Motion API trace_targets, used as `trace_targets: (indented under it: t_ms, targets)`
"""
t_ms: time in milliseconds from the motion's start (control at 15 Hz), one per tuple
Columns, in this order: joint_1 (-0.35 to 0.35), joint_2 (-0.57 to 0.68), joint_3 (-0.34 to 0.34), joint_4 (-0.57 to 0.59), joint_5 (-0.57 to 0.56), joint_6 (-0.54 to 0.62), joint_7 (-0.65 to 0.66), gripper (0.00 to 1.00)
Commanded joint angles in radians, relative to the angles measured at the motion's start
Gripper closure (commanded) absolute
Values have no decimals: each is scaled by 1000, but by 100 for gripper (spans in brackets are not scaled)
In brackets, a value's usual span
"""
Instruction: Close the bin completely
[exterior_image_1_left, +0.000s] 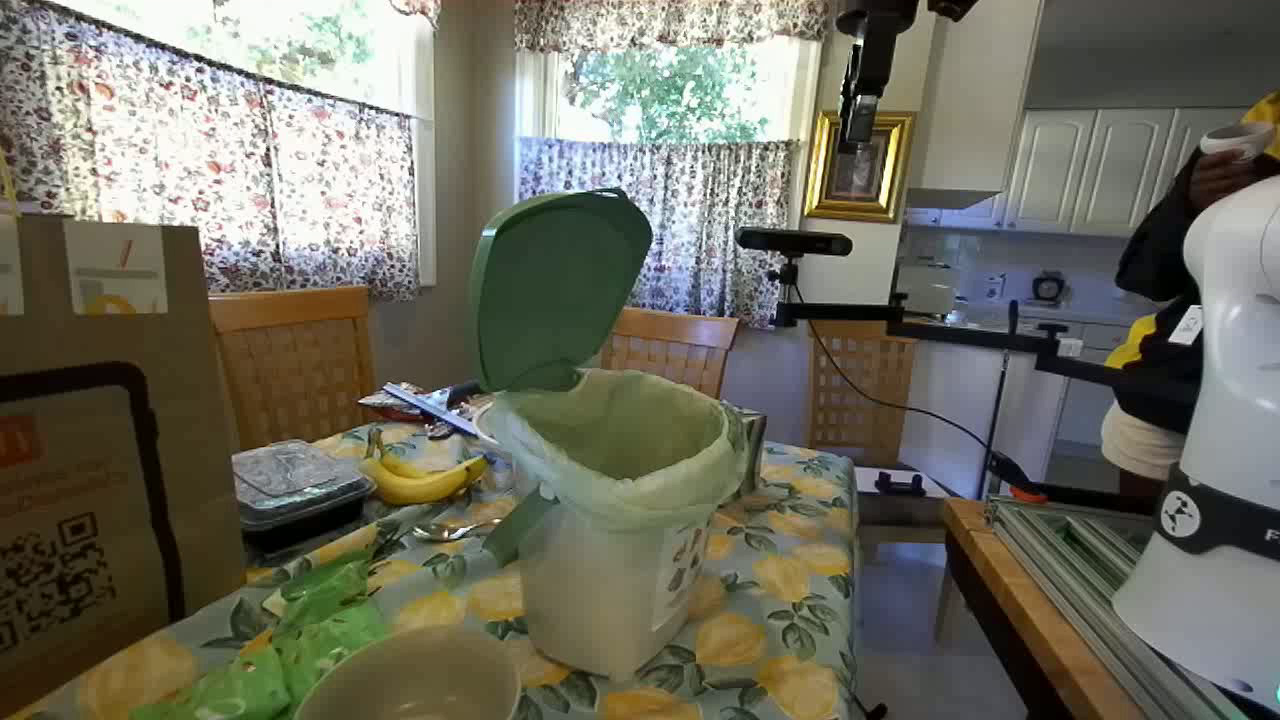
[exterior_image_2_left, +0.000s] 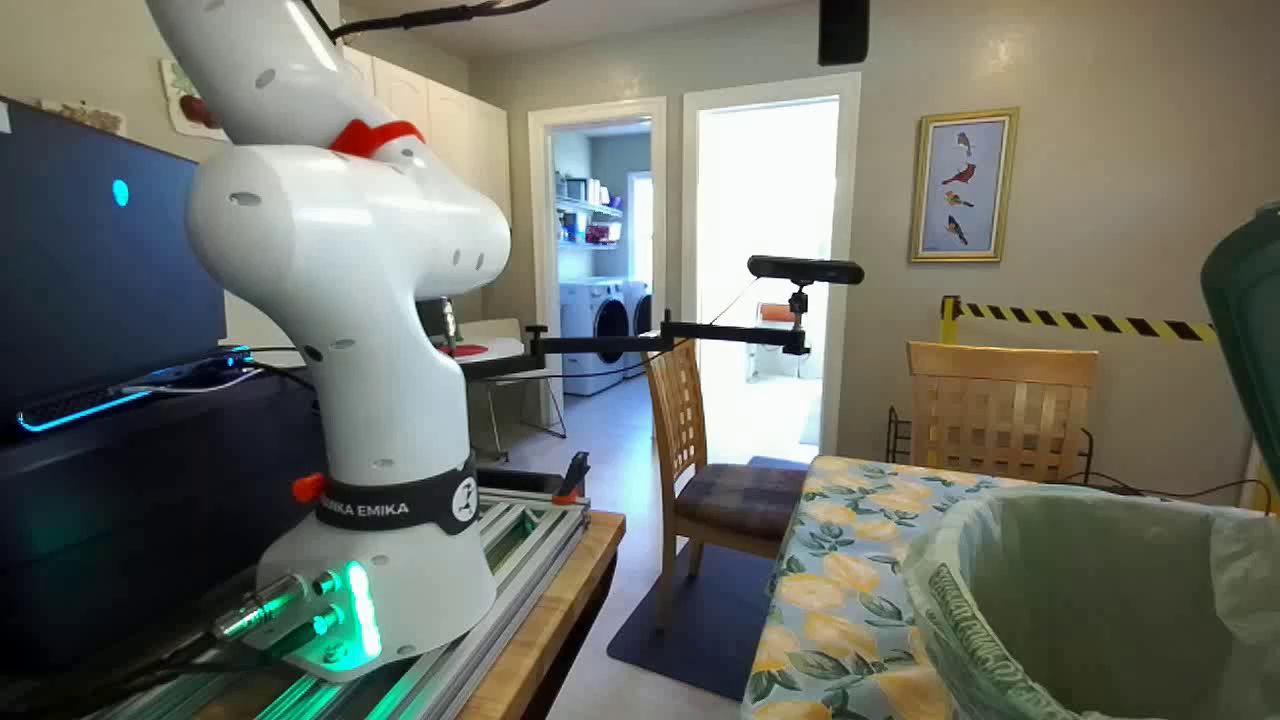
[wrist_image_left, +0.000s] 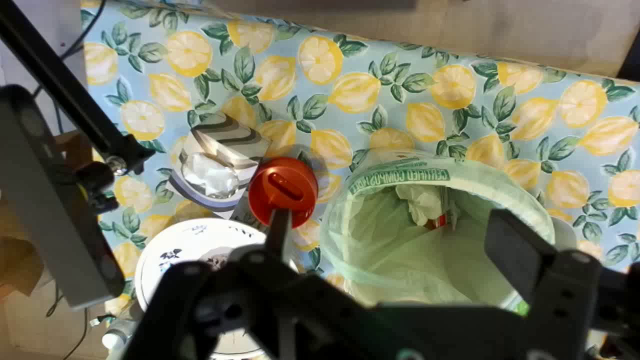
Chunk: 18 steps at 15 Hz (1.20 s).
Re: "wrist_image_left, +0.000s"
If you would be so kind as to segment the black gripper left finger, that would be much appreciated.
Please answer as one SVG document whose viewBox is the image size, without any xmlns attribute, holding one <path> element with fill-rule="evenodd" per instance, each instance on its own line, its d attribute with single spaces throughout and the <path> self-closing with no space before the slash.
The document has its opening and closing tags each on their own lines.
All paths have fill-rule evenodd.
<svg viewBox="0 0 640 360">
<path fill-rule="evenodd" d="M 290 230 L 293 230 L 293 213 L 290 211 L 274 211 L 265 247 L 277 259 L 282 257 Z"/>
</svg>

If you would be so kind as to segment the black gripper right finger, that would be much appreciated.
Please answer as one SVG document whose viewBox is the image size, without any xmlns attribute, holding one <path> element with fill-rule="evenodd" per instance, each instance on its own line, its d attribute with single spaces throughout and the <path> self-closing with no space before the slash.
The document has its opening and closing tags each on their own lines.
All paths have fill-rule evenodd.
<svg viewBox="0 0 640 360">
<path fill-rule="evenodd" d="M 556 226 L 544 236 L 510 211 L 493 211 L 484 250 L 530 309 L 596 294 L 600 263 L 572 236 L 556 234 Z"/>
</svg>

